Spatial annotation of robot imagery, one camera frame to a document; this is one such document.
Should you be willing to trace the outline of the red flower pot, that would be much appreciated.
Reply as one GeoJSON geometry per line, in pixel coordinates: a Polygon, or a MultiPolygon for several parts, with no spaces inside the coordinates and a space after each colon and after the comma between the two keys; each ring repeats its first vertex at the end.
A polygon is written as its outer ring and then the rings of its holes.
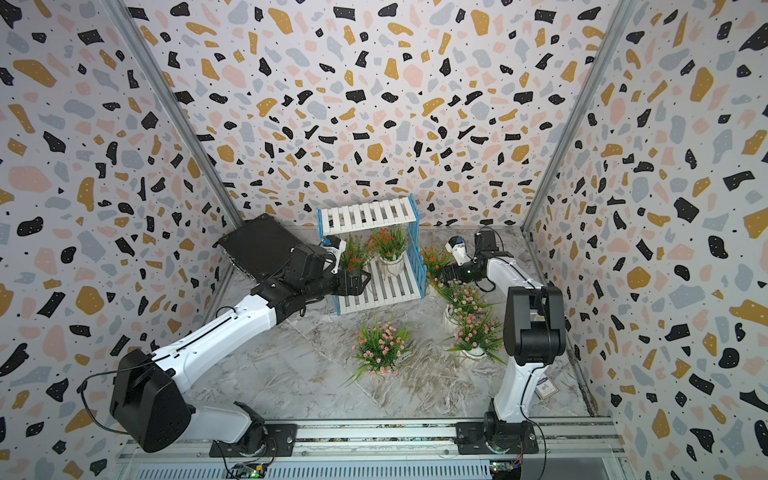
{"type": "Polygon", "coordinates": [[[377,259],[382,273],[387,277],[396,277],[404,269],[409,242],[410,237],[406,230],[392,226],[374,231],[366,244],[377,259]]]}
{"type": "Polygon", "coordinates": [[[345,239],[345,250],[341,254],[339,268],[350,273],[365,270],[372,259],[367,242],[360,235],[351,235],[345,239]]]}
{"type": "Polygon", "coordinates": [[[427,283],[430,285],[438,282],[442,270],[454,261],[452,254],[444,246],[437,244],[423,247],[421,258],[426,268],[427,283]]]}

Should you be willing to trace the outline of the blue white slatted rack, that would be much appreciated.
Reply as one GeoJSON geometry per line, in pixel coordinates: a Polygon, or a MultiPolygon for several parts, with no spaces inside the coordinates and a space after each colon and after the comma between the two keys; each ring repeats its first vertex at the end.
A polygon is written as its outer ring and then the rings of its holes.
{"type": "Polygon", "coordinates": [[[328,207],[317,211],[318,233],[323,240],[328,235],[345,239],[360,235],[366,242],[377,229],[399,226],[410,237],[403,271],[396,277],[382,273],[377,259],[372,259],[365,271],[371,280],[359,296],[334,296],[336,313],[350,314],[377,307],[418,300],[426,293],[426,268],[419,247],[420,212],[414,198],[398,197],[342,207],[328,207]]]}

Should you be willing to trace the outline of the pink flower pot front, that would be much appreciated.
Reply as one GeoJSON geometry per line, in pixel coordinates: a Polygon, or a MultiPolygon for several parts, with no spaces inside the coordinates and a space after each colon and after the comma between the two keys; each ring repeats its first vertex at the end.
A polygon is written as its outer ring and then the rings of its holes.
{"type": "Polygon", "coordinates": [[[344,386],[356,382],[365,374],[397,375],[399,364],[412,351],[412,344],[406,326],[395,325],[392,321],[362,324],[353,346],[353,359],[357,367],[344,382],[344,386]]]}

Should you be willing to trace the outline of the pink flower pot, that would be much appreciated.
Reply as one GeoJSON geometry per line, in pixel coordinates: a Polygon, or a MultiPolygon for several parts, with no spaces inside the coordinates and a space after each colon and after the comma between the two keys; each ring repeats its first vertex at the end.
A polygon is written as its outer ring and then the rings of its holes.
{"type": "Polygon", "coordinates": [[[412,344],[406,326],[395,325],[392,321],[362,324],[353,346],[353,359],[357,367],[344,382],[344,386],[356,382],[365,374],[397,375],[399,364],[412,351],[412,344]]]}
{"type": "Polygon", "coordinates": [[[457,321],[453,335],[445,339],[450,352],[462,352],[469,359],[489,358],[505,365],[502,353],[504,342],[501,327],[488,312],[462,316],[457,321]]]}
{"type": "Polygon", "coordinates": [[[482,292],[472,285],[450,280],[435,285],[439,296],[446,302],[443,322],[453,328],[483,322],[491,313],[491,305],[482,292]]]}

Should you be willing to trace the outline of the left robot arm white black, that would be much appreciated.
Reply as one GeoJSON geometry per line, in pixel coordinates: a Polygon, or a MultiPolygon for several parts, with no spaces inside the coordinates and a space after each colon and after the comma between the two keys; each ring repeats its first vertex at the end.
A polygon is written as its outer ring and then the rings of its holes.
{"type": "Polygon", "coordinates": [[[297,245],[290,258],[239,303],[208,324],[152,353],[133,350],[119,362],[111,416],[146,453],[179,440],[220,442],[225,452],[252,456],[267,447],[261,415],[242,402],[193,405],[185,393],[243,344],[325,297],[359,296],[372,276],[340,267],[332,248],[297,245]]]}

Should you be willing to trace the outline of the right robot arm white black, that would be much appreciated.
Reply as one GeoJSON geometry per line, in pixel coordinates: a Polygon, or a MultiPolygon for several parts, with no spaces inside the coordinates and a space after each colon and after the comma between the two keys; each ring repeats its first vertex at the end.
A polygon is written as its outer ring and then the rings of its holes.
{"type": "Polygon", "coordinates": [[[487,280],[492,291],[504,295],[502,339],[509,356],[505,375],[489,407],[489,417],[501,424],[520,424],[530,419],[536,385],[546,368],[566,348],[563,294],[523,270],[513,256],[497,245],[500,237],[487,227],[474,235],[474,252],[466,241],[451,237],[445,244],[455,262],[443,278],[465,284],[487,280]]]}

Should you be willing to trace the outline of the pink flower pot back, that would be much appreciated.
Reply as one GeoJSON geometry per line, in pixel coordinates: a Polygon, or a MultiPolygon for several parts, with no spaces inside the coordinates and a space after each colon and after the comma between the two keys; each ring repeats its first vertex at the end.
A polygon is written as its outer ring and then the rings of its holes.
{"type": "Polygon", "coordinates": [[[443,322],[453,328],[483,322],[491,313],[491,305],[482,292],[472,285],[450,280],[435,285],[439,296],[446,302],[443,322]]]}

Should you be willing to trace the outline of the pink flower pot right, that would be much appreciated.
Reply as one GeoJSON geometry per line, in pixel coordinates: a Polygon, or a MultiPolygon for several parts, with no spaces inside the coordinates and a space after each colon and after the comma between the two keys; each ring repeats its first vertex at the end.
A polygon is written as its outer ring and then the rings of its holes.
{"type": "Polygon", "coordinates": [[[462,316],[457,321],[453,335],[445,339],[450,352],[462,352],[469,359],[489,358],[505,365],[502,353],[504,342],[501,327],[488,312],[462,316]]]}

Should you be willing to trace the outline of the black square box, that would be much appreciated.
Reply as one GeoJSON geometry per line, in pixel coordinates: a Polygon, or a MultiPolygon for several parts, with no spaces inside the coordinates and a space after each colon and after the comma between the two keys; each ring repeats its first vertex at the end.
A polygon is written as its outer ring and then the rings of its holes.
{"type": "Polygon", "coordinates": [[[302,241],[264,213],[221,237],[218,244],[239,270],[262,281],[281,269],[290,259],[291,250],[302,241]]]}

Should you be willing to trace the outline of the green circuit board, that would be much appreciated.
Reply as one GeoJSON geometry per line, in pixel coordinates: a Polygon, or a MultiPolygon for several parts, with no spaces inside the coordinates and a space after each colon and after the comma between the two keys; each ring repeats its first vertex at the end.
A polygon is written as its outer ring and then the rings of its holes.
{"type": "Polygon", "coordinates": [[[236,464],[230,472],[233,479],[264,479],[267,468],[259,463],[236,464]]]}

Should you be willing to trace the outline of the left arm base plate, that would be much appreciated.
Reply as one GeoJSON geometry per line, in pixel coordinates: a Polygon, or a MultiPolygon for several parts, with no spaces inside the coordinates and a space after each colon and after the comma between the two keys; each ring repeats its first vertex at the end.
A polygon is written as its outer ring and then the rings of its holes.
{"type": "Polygon", "coordinates": [[[294,423],[250,427],[235,443],[214,442],[210,447],[209,456],[237,461],[290,457],[297,433],[298,425],[294,423]]]}

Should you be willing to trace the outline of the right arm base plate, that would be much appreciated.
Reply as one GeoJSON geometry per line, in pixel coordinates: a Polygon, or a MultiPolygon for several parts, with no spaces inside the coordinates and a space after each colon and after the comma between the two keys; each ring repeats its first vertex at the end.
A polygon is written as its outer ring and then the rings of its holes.
{"type": "Polygon", "coordinates": [[[458,422],[455,444],[460,455],[537,454],[534,426],[531,422],[458,422]]]}

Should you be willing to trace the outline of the aluminium rail frame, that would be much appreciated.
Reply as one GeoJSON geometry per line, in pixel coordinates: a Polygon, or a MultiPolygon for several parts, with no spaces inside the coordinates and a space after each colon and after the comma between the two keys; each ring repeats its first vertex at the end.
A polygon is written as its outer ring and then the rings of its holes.
{"type": "Polygon", "coordinates": [[[264,464],[264,479],[631,479],[633,473],[607,418],[539,418],[539,452],[460,455],[458,422],[478,419],[295,420],[290,457],[211,458],[211,444],[182,441],[159,453],[128,443],[116,479],[233,479],[236,464],[264,464]]]}

